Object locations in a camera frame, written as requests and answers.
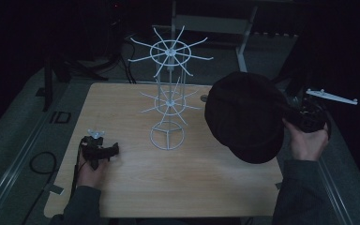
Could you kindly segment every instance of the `wire display stand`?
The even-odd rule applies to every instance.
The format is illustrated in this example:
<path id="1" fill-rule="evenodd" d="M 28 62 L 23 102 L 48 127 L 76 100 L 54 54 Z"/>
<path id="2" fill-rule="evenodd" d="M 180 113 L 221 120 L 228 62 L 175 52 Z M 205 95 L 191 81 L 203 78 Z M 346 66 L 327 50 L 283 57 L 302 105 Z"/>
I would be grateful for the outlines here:
<path id="1" fill-rule="evenodd" d="M 162 119 L 156 123 L 150 132 L 150 139 L 152 144 L 163 150 L 173 150 L 179 147 L 184 139 L 185 132 L 182 126 L 173 121 L 173 117 L 177 116 L 180 120 L 187 125 L 186 120 L 181 116 L 181 113 L 186 109 L 200 109 L 197 107 L 192 107 L 187 105 L 186 98 L 195 94 L 193 92 L 191 94 L 185 95 L 186 90 L 186 77 L 193 76 L 187 70 L 187 62 L 191 58 L 202 59 L 202 60 L 211 60 L 213 57 L 205 58 L 196 55 L 192 55 L 192 51 L 190 47 L 201 44 L 207 40 L 207 38 L 195 42 L 193 44 L 187 45 L 186 43 L 180 41 L 180 37 L 183 34 L 184 26 L 180 31 L 177 39 L 168 39 L 164 40 L 162 36 L 157 32 L 154 28 L 154 32 L 159 37 L 160 41 L 155 43 L 154 45 L 149 45 L 142 43 L 140 41 L 136 41 L 133 38 L 131 39 L 133 42 L 147 46 L 150 48 L 150 55 L 139 58 L 139 59 L 129 59 L 130 62 L 138 62 L 145 59 L 152 59 L 157 64 L 157 73 L 154 76 L 154 79 L 157 83 L 157 95 L 150 96 L 145 93 L 141 94 L 143 96 L 152 98 L 154 100 L 154 107 L 142 111 L 142 113 L 146 113 L 149 111 L 156 110 L 160 112 L 162 115 Z M 163 68 L 167 68 L 169 71 L 169 82 L 166 85 L 166 89 L 163 88 L 161 82 L 161 71 Z M 173 71 L 175 67 L 181 68 L 181 73 L 177 78 L 177 81 L 173 82 Z"/>

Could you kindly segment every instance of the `wooden table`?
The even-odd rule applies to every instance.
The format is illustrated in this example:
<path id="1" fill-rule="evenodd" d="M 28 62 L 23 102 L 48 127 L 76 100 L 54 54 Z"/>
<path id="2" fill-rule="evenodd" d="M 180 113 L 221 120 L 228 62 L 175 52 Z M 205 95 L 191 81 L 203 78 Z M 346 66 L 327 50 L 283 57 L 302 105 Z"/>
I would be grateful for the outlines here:
<path id="1" fill-rule="evenodd" d="M 62 214 L 68 203 L 78 144 L 87 129 L 104 130 L 104 146 L 116 142 L 120 154 L 110 163 L 100 199 L 104 218 L 193 218 L 272 216 L 276 183 L 282 175 L 277 160 L 246 163 L 211 134 L 203 117 L 210 86 L 188 86 L 182 117 L 185 139 L 174 150 L 160 150 L 150 141 L 151 127 L 162 119 L 153 110 L 153 84 L 95 83 L 91 86 L 70 139 L 55 185 L 62 195 L 50 194 L 45 216 Z M 174 116 L 173 120 L 182 124 Z"/>

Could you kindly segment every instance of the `hand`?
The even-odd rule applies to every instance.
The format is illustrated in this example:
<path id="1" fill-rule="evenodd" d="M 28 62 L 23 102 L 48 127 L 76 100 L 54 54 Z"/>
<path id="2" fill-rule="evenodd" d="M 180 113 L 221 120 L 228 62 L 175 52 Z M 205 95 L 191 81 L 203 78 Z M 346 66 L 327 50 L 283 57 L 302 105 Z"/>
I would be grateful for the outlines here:
<path id="1" fill-rule="evenodd" d="M 328 144 L 328 127 L 312 133 L 305 133 L 298 127 L 282 119 L 285 127 L 291 132 L 292 156 L 297 160 L 317 161 Z"/>
<path id="2" fill-rule="evenodd" d="M 78 171 L 78 186 L 89 186 L 99 188 L 103 181 L 105 171 L 108 165 L 108 159 L 103 159 L 98 163 L 98 168 L 93 170 L 90 162 L 85 162 L 82 153 L 80 153 L 80 170 Z"/>

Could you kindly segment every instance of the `dark background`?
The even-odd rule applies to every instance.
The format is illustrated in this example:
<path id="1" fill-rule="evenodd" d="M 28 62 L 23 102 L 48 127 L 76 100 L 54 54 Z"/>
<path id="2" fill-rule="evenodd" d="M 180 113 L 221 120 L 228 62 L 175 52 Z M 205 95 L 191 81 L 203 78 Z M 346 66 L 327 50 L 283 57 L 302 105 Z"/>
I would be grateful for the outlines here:
<path id="1" fill-rule="evenodd" d="M 199 5 L 192 7 L 184 7 L 184 2 L 180 10 L 202 15 L 206 11 L 203 1 L 194 1 Z M 169 0 L 93 3 L 0 1 L 0 117 L 26 81 L 43 67 L 46 55 L 67 53 L 75 59 L 93 60 L 117 53 L 121 32 L 128 25 L 148 37 L 151 24 L 171 24 Z M 358 98 L 357 106 L 335 102 L 327 106 L 360 169 L 360 1 L 332 1 L 330 7 L 302 4 L 261 7 L 254 31 L 300 36 L 280 76 L 296 70 L 292 76 L 297 80 L 311 72 L 317 86 L 338 96 Z M 240 8 L 232 16 L 242 16 Z M 214 7 L 211 12 L 220 13 Z M 107 27 L 111 27 L 109 42 Z"/>

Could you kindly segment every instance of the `sleeve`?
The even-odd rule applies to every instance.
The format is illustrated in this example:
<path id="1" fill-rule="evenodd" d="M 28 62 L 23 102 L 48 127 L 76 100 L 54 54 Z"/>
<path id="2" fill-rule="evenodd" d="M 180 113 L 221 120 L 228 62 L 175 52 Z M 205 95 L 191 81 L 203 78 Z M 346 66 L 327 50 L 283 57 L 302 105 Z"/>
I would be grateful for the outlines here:
<path id="1" fill-rule="evenodd" d="M 329 224 L 330 206 L 318 173 L 318 162 L 287 160 L 277 197 L 273 225 Z"/>
<path id="2" fill-rule="evenodd" d="M 64 214 L 52 217 L 50 225 L 93 225 L 100 222 L 99 199 L 101 191 L 79 186 L 64 209 Z"/>

